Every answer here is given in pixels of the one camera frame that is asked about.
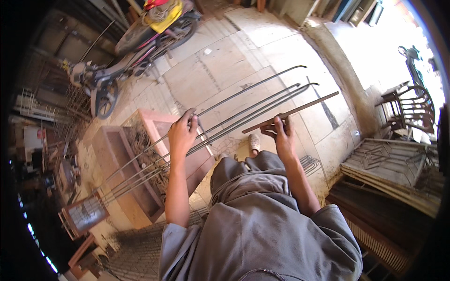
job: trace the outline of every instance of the red cloth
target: red cloth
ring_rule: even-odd
[[[148,11],[153,7],[162,5],[169,2],[169,0],[146,0],[144,4],[144,10]]]

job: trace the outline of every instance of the left hand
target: left hand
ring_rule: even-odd
[[[189,117],[195,112],[195,108],[187,110],[183,116],[170,127],[167,133],[170,144],[171,162],[184,159],[186,153],[194,144],[197,136],[198,117],[193,115],[191,127],[188,128]]]

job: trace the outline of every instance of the bundle of rods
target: bundle of rods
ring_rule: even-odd
[[[292,69],[296,69],[299,67],[303,67],[306,68],[306,66],[295,66],[292,68],[289,68],[285,71],[282,71],[280,73],[277,73],[269,78],[266,78],[238,93],[235,93],[234,95],[224,99],[223,101],[213,105],[212,107],[204,110],[203,112],[197,114],[198,117],[202,116],[203,114],[209,112],[210,110],[214,109],[215,107],[231,100],[232,98],[256,87],[259,86],[261,84],[263,84],[264,82],[267,82],[270,79],[273,79],[275,77],[278,77],[281,74],[284,74]],[[219,124],[213,126],[212,128],[209,128],[206,131],[203,131],[201,134],[199,134],[196,139],[201,138],[203,136],[206,136],[207,133],[219,128],[220,126],[222,126],[223,124],[233,120],[234,118],[240,116],[241,114],[254,109],[255,107],[269,101],[272,98],[275,98],[276,96],[284,93],[284,92],[288,92],[287,94],[284,94],[278,98],[276,98],[275,100],[269,102],[268,104],[262,106],[261,108],[258,108],[254,111],[252,111],[251,113],[247,114],[245,117],[242,117],[241,119],[239,119],[238,121],[234,122],[233,124],[227,126],[226,128],[222,129],[221,131],[217,132],[216,134],[209,136],[207,139],[203,140],[201,143],[193,146],[188,153],[186,154],[186,156],[189,156],[193,153],[195,153],[196,151],[206,147],[207,145],[210,145],[212,142],[218,140],[219,138],[229,134],[230,132],[234,131],[235,129],[247,124],[248,122],[254,120],[255,118],[269,112],[270,110],[276,108],[277,106],[279,106],[280,104],[292,99],[293,97],[303,93],[304,91],[306,91],[308,89],[308,87],[310,85],[319,85],[317,83],[308,83],[304,86],[300,86],[300,83],[296,83],[293,84],[290,87],[287,87],[259,102],[257,102],[256,104],[247,107],[246,109],[240,111],[239,113],[234,114],[233,116],[231,116],[230,118],[224,120],[223,122],[220,122]],[[99,187],[97,187],[92,194],[94,194],[99,188],[101,188],[103,185],[105,185],[110,179],[112,179],[116,174],[118,174],[124,167],[126,167],[127,165],[129,165],[130,163],[132,163],[134,160],[136,160],[140,155],[142,155],[143,153],[145,153],[146,151],[148,151],[149,149],[152,149],[157,143],[161,142],[162,140],[164,140],[165,138],[167,138],[167,134],[165,136],[163,136],[162,138],[160,138],[159,140],[155,141],[154,143],[152,143],[151,145],[149,145],[147,148],[145,148],[140,154],[136,155],[133,159],[131,159],[128,163],[126,163],[125,165],[123,165],[119,170],[117,170],[116,172],[114,172],[111,176],[109,176]],[[141,171],[137,172],[136,174],[134,174],[133,176],[131,176],[130,178],[128,178],[127,180],[125,180],[124,182],[122,182],[121,184],[118,184],[116,187],[112,188],[111,191],[109,191],[108,193],[104,194],[101,198],[100,198],[100,205],[102,205],[103,207],[108,206],[109,203],[111,203],[112,201],[116,200],[117,198],[129,193],[130,191],[132,191],[134,188],[141,186],[142,184],[144,184],[145,182],[147,182],[148,180],[150,180],[151,178],[155,177],[156,175],[158,175],[159,173],[161,173],[162,171],[167,170],[170,167],[170,161],[165,162],[164,164],[160,165],[159,167],[157,167],[156,169],[154,169],[153,171],[143,175],[141,178],[135,180],[134,182],[130,183],[130,180],[132,180],[133,178],[135,178],[139,173],[142,173],[143,170],[148,169],[152,166],[155,166],[157,163],[159,163],[161,160],[164,160],[167,156],[169,156],[170,153],[167,153],[166,155],[161,156],[159,159],[157,159],[156,161],[154,161],[153,163],[149,164],[148,166],[146,166],[145,168],[143,168]]]

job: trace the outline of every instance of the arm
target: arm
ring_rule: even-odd
[[[183,227],[189,226],[189,195],[186,183],[186,153],[197,136],[197,116],[192,116],[191,127],[188,121],[194,108],[189,109],[172,124],[168,136],[170,144],[171,168],[166,195],[166,221]]]
[[[287,117],[284,124],[278,116],[274,117],[274,125],[261,127],[261,133],[275,139],[277,153],[286,168],[288,186],[298,208],[305,216],[312,216],[320,210],[319,200],[306,179],[303,167],[295,153],[295,132],[292,122]]]

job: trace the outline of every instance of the yellow cloth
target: yellow cloth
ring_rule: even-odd
[[[173,22],[181,16],[183,10],[183,3],[177,1],[175,7],[167,14],[167,18],[162,22],[154,22],[145,18],[146,23],[156,32],[163,33]]]

